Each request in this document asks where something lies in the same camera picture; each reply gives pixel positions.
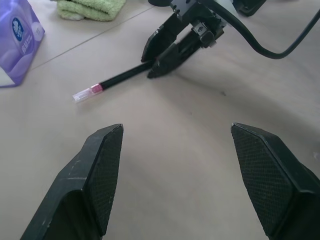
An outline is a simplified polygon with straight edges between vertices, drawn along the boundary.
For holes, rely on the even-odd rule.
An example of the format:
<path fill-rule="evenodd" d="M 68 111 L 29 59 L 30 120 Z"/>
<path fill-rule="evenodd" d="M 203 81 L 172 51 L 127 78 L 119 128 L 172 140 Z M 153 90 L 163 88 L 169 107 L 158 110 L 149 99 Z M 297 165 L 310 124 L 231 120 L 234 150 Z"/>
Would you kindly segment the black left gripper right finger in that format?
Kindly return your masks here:
<path fill-rule="evenodd" d="M 233 123 L 242 180 L 270 240 L 320 238 L 320 180 L 275 134 Z"/>

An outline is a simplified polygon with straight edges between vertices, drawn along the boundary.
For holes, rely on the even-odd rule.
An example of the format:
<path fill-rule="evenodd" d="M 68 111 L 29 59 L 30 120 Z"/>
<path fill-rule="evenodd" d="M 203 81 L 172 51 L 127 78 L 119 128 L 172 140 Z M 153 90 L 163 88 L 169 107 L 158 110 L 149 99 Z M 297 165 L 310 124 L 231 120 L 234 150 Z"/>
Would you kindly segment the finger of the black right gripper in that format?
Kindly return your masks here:
<path fill-rule="evenodd" d="M 171 73 L 200 48 L 199 36 L 194 31 L 190 31 L 180 42 L 173 43 L 158 56 L 147 77 L 155 79 Z"/>
<path fill-rule="evenodd" d="M 147 40 L 141 62 L 148 62 L 157 58 L 172 43 L 177 36 L 189 25 L 188 21 L 180 21 L 176 14 L 172 14 Z"/>

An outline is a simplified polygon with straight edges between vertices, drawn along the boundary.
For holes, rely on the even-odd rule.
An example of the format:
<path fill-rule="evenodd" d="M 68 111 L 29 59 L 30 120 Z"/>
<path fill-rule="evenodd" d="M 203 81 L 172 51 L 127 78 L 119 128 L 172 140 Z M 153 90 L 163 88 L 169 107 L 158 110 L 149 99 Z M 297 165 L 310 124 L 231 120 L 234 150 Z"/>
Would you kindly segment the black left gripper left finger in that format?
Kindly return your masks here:
<path fill-rule="evenodd" d="M 115 198 L 124 127 L 97 130 L 57 174 L 23 240 L 101 240 Z"/>

